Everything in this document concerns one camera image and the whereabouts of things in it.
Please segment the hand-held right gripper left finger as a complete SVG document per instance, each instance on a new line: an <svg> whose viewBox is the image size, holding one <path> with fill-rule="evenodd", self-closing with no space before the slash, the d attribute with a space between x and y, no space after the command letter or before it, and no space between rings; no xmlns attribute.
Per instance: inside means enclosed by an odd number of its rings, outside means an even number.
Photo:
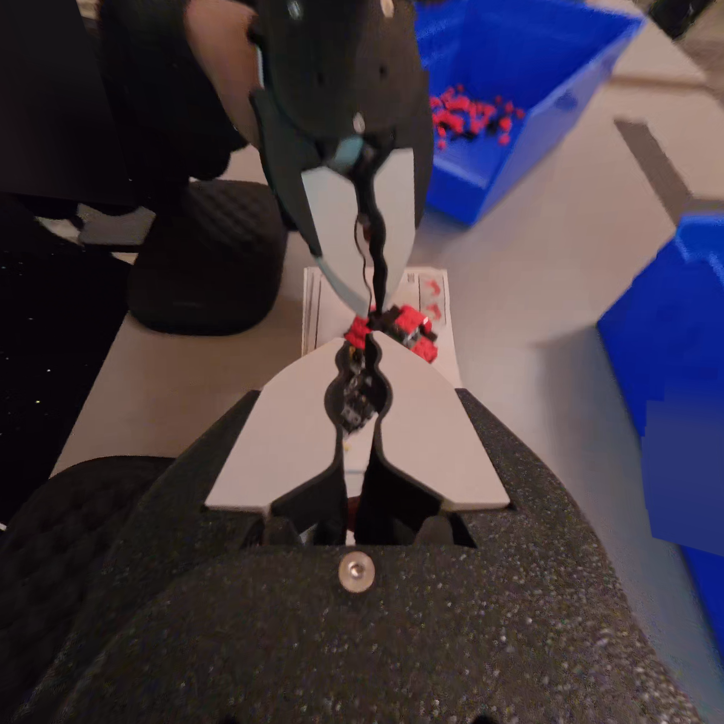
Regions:
<svg viewBox="0 0 724 724"><path fill-rule="evenodd" d="M268 515L272 504L333 463L337 428L325 408L339 374L335 337L276 374L260 391L205 505Z"/></svg>

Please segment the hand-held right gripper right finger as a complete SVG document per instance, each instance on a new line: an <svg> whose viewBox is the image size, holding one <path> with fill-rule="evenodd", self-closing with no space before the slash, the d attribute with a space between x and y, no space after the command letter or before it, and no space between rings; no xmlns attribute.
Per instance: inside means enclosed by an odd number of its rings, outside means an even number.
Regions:
<svg viewBox="0 0 724 724"><path fill-rule="evenodd" d="M374 422L362 501L419 529L439 512L502 510L511 499L457 389L385 334L366 358L385 400Z"/></svg>

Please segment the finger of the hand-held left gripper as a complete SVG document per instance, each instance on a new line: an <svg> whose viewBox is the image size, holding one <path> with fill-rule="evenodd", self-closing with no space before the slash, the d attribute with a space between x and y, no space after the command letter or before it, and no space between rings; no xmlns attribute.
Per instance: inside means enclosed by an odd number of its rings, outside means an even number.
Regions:
<svg viewBox="0 0 724 724"><path fill-rule="evenodd" d="M358 209L368 222L372 285L367 284L366 262L361 276L362 296L351 303L359 316L371 305L386 311L405 274L416 236L414 151L393 149L387 154L366 148L353 173Z"/></svg>
<svg viewBox="0 0 724 724"><path fill-rule="evenodd" d="M313 255L339 299L359 317L366 317L371 291L366 261L356 240L359 208L353 182L329 167L301 175L319 252Z"/></svg>

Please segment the red and black lego car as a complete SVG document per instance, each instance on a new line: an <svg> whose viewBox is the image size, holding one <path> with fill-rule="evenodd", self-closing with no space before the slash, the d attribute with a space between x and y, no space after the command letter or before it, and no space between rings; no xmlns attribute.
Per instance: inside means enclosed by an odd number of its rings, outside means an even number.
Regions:
<svg viewBox="0 0 724 724"><path fill-rule="evenodd" d="M355 317L344 339L348 345L342 388L341 425L345 437L362 430L384 406L387 392L374 372L367 341L379 331L431 364L438 356L437 335L428 316L410 305L393 305Z"/></svg>

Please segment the person's left forearm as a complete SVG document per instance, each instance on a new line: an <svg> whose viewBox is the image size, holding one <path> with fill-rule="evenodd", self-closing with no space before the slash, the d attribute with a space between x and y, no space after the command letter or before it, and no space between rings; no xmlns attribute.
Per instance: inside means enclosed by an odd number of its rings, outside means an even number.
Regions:
<svg viewBox="0 0 724 724"><path fill-rule="evenodd" d="M245 145L186 36L182 1L104 1L98 60L130 180L150 197L222 176Z"/></svg>

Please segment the lego instruction booklet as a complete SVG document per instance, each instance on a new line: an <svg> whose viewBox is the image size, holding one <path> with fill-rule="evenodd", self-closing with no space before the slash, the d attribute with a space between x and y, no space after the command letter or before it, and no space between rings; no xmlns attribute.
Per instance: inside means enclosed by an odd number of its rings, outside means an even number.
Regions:
<svg viewBox="0 0 724 724"><path fill-rule="evenodd" d="M356 315L337 297L317 267L305 268L303 279L301 347L302 354L306 355L333 338L345 337L353 326ZM413 318L420 318L422 326L420 330L406 337L403 337L405 328L394 327L391 323L384 328L385 332L410 350L420 339L428 339L429 347L435 347L437 355L433 356L432 351L427 350L423 358L451 385L460 387L447 271L432 267L406 268L397 292L393 295L392 305L400 311L415 310ZM372 416L360 430L345 435L345 482L350 498L361 494L374 422L375 417Z"/></svg>

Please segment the pile of red lego pieces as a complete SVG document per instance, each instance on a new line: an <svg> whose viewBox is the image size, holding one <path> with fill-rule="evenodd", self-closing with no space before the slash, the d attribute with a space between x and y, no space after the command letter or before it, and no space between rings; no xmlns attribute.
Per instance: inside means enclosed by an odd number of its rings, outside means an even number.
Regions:
<svg viewBox="0 0 724 724"><path fill-rule="evenodd" d="M494 140L507 148L526 119L527 110L497 95L486 102L466 93L465 86L449 86L429 96L436 150L446 150L458 140Z"/></svg>

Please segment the person's left hand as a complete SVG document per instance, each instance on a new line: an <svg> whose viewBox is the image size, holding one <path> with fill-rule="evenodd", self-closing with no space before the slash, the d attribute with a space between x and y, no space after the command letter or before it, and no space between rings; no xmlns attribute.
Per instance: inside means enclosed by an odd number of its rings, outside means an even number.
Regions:
<svg viewBox="0 0 724 724"><path fill-rule="evenodd" d="M259 84L258 55L248 37L256 11L240 2L190 1L184 24L190 49L236 131L259 148L250 95Z"/></svg>

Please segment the black dimpled cushion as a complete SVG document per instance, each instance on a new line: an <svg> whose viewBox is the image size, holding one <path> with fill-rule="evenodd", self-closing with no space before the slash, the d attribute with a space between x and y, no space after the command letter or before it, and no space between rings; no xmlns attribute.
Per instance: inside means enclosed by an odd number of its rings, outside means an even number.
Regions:
<svg viewBox="0 0 724 724"><path fill-rule="evenodd" d="M166 334L248 331L275 305L287 237L268 186L191 183L150 226L129 276L129 312Z"/></svg>
<svg viewBox="0 0 724 724"><path fill-rule="evenodd" d="M92 575L171 457L112 456L37 488L1 544L1 715L9 722L60 651Z"/></svg>

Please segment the blue divided plastic bin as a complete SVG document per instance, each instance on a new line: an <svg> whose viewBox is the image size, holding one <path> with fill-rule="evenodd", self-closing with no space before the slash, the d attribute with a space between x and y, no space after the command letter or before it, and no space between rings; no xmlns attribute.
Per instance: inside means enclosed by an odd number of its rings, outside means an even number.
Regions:
<svg viewBox="0 0 724 724"><path fill-rule="evenodd" d="M597 329L640 439L652 536L681 549L722 656L722 212L683 216Z"/></svg>

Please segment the grey tape strip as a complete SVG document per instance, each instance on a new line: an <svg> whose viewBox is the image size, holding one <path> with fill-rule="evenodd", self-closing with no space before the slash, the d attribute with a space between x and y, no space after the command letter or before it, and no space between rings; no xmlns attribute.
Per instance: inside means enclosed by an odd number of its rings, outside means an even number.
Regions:
<svg viewBox="0 0 724 724"><path fill-rule="evenodd" d="M668 218L678 226L692 201L692 193L682 176L646 123L616 119L614 125Z"/></svg>

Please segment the person's black sweater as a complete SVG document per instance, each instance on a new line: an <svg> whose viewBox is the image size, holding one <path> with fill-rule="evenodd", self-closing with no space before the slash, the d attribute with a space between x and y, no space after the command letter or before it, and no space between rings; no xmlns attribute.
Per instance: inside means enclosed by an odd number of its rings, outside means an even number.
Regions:
<svg viewBox="0 0 724 724"><path fill-rule="evenodd" d="M127 266L50 231L133 200L75 2L2 2L2 523L51 474L127 306Z"/></svg>

